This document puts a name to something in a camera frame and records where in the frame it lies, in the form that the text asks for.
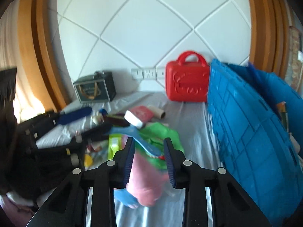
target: blue brush handle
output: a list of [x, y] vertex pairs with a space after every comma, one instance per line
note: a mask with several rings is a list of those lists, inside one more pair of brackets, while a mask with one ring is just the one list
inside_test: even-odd
[[156, 148], [155, 146], [152, 146], [151, 144], [149, 144], [148, 142], [146, 142], [145, 140], [142, 139], [142, 137], [140, 137], [139, 132], [137, 130], [137, 128], [133, 125], [129, 126], [129, 127], [124, 127], [124, 128], [120, 128], [120, 127], [113, 127], [108, 134], [124, 134], [124, 135], [128, 135], [131, 136], [135, 139], [135, 141], [137, 143], [139, 143], [142, 148], [149, 154], [151, 154], [152, 156], [155, 157], [159, 157], [162, 155], [160, 149]]

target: power outlet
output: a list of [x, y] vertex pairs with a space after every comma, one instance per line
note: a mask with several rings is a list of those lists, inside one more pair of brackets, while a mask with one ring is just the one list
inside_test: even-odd
[[142, 69], [132, 69], [131, 76], [133, 79], [143, 79], [143, 70]]
[[157, 68], [157, 79], [165, 79], [165, 68]]
[[143, 69], [144, 79], [156, 79], [156, 69], [146, 68]]

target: red case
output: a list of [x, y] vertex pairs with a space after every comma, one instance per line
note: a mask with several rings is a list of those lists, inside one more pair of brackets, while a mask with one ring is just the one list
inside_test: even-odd
[[[190, 55], [198, 57], [197, 62], [185, 61]], [[210, 67], [204, 57], [194, 51], [185, 51], [176, 61], [167, 63], [165, 88], [171, 101], [206, 102]]]

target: white curtain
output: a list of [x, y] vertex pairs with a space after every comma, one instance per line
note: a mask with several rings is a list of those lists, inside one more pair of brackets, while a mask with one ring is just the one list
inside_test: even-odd
[[14, 0], [0, 19], [0, 70], [17, 67], [14, 111], [18, 122], [44, 113], [42, 103], [35, 98], [28, 83], [19, 51], [17, 19], [19, 0]]

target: red and white box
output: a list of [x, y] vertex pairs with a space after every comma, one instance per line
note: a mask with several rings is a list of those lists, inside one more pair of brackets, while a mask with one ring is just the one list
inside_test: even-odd
[[153, 118], [153, 116], [153, 112], [147, 107], [138, 106], [127, 110], [124, 118], [133, 126], [136, 126], [137, 129], [141, 129], [148, 121]]

